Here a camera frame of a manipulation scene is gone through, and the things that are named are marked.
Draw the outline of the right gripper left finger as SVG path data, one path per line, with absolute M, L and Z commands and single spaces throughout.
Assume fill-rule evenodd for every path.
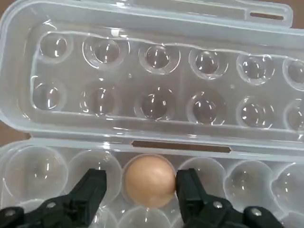
M 88 169 L 67 194 L 44 201 L 33 211 L 22 207 L 0 210 L 2 228 L 87 228 L 107 190 L 105 170 Z

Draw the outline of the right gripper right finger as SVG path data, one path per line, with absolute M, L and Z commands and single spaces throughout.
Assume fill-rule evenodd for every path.
M 176 195 L 184 228 L 282 228 L 266 208 L 248 206 L 243 212 L 229 200 L 208 194 L 194 168 L 178 170 Z

